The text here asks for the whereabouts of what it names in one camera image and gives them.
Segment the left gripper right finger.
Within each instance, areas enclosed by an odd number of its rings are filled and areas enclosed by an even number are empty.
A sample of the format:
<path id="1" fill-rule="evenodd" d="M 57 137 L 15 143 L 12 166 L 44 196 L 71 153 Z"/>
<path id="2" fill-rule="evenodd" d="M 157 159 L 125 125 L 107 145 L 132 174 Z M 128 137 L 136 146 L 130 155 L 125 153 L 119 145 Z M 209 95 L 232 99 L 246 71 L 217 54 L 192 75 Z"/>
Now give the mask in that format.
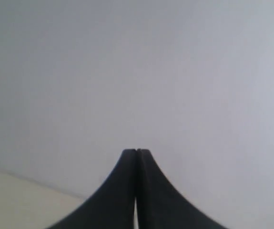
<path id="1" fill-rule="evenodd" d="M 225 228 L 177 191 L 148 149 L 137 149 L 136 205 L 140 229 Z"/>

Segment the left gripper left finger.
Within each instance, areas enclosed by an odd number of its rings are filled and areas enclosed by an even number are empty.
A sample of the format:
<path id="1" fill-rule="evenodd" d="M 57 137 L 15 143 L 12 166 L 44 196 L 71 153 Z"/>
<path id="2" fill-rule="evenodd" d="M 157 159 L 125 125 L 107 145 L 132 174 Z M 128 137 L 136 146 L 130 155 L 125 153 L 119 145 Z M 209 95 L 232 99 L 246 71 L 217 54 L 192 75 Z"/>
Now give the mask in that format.
<path id="1" fill-rule="evenodd" d="M 134 228 L 137 151 L 123 150 L 103 184 L 71 214 L 51 229 Z"/>

